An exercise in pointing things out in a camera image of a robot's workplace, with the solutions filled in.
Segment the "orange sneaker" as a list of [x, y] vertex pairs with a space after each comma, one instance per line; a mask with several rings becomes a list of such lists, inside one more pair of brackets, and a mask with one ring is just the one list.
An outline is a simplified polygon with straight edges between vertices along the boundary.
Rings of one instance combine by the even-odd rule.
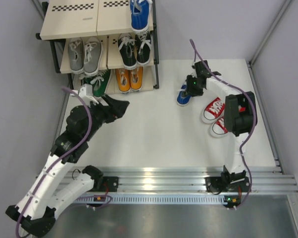
[[131, 90], [129, 70], [124, 68], [115, 69], [118, 89], [121, 93], [126, 94]]
[[130, 71], [130, 86], [133, 91], [140, 91], [143, 85], [143, 67], [139, 66]]

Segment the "aluminium mounting rail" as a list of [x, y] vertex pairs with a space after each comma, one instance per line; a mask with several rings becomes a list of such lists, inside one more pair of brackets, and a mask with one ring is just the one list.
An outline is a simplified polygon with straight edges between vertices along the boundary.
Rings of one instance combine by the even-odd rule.
[[[136, 168], [101, 167], [108, 177], [118, 177], [118, 193], [129, 194], [205, 194], [206, 178], [219, 176], [221, 167]], [[297, 194], [293, 175], [280, 167], [252, 167], [252, 195]]]

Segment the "blue sneaker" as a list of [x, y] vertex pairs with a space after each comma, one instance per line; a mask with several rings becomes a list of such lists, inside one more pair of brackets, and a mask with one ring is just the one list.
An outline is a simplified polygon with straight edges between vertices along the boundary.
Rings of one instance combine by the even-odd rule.
[[177, 104], [179, 106], [186, 106], [190, 99], [191, 99], [191, 95], [187, 92], [187, 84], [186, 82], [184, 82], [181, 86], [181, 89], [179, 90], [178, 96], [177, 96]]
[[130, 0], [131, 28], [135, 34], [142, 34], [149, 29], [149, 17], [153, 1]]

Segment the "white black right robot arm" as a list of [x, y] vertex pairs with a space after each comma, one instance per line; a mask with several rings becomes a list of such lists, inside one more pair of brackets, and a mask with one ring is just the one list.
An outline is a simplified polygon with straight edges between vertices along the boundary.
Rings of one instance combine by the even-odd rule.
[[220, 78], [220, 73], [212, 72], [208, 62], [193, 64], [195, 75], [187, 76], [187, 94], [195, 97], [205, 90], [214, 93], [224, 103], [223, 125], [228, 131], [228, 151], [223, 171], [218, 177], [207, 177], [206, 188], [214, 195], [222, 192], [249, 192], [252, 177], [246, 164], [243, 147], [257, 124], [255, 95], [244, 92]]

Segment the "green sneaker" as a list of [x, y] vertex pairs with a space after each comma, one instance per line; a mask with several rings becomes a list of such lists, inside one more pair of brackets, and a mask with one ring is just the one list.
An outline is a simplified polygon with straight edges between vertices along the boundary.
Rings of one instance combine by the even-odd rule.
[[85, 84], [86, 80], [88, 80], [90, 77], [85, 75], [84, 73], [80, 74], [78, 76], [78, 79], [81, 81], [81, 84]]
[[107, 91], [107, 87], [111, 80], [112, 70], [100, 70], [97, 75], [91, 80], [93, 86], [93, 94], [95, 97], [101, 97]]

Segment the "beige black shoe shelf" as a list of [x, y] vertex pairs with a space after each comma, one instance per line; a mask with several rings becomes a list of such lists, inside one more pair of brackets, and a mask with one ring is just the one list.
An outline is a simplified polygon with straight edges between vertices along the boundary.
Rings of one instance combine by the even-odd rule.
[[71, 78], [67, 46], [76, 37], [87, 41], [95, 36], [102, 42], [101, 70], [123, 67], [117, 41], [121, 33], [133, 32], [128, 0], [49, 0], [41, 5], [44, 23], [36, 38], [50, 43], [56, 73]]

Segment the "grey sneaker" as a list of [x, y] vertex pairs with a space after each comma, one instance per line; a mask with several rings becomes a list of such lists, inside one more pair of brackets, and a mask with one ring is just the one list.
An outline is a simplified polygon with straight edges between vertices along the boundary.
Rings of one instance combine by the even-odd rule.
[[84, 73], [95, 76], [99, 71], [100, 59], [103, 53], [102, 42], [97, 37], [90, 37], [84, 46]]
[[81, 38], [71, 38], [68, 43], [70, 69], [74, 74], [83, 72], [84, 43]]

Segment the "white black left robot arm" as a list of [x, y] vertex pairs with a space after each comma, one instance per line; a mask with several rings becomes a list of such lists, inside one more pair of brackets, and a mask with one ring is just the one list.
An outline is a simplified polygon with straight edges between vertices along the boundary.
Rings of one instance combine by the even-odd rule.
[[108, 95], [102, 99], [106, 105], [83, 102], [71, 110], [66, 119], [66, 129], [55, 140], [35, 183], [21, 201], [6, 209], [6, 215], [17, 222], [18, 229], [42, 238], [76, 199], [87, 191], [99, 191], [103, 187], [102, 171], [89, 165], [70, 184], [57, 191], [64, 176], [88, 149], [88, 142], [98, 129], [105, 123], [122, 118], [130, 104]]

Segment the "black sneaker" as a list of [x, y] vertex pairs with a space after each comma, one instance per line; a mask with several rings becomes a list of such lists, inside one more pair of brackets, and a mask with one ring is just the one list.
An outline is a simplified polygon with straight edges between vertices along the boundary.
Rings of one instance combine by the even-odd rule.
[[118, 37], [117, 46], [121, 55], [123, 66], [127, 70], [133, 70], [137, 67], [134, 47], [135, 39], [130, 33], [122, 33]]
[[149, 64], [152, 47], [150, 32], [136, 35], [135, 44], [137, 49], [137, 63], [141, 66]]

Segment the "red sneaker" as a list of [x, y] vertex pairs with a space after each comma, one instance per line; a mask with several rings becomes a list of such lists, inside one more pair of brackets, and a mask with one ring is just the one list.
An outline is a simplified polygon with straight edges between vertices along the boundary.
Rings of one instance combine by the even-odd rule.
[[213, 123], [222, 116], [224, 109], [224, 102], [217, 97], [202, 110], [201, 120], [206, 124]]
[[220, 117], [215, 121], [209, 129], [209, 133], [212, 137], [221, 138], [228, 134], [228, 130], [224, 124], [224, 117]]

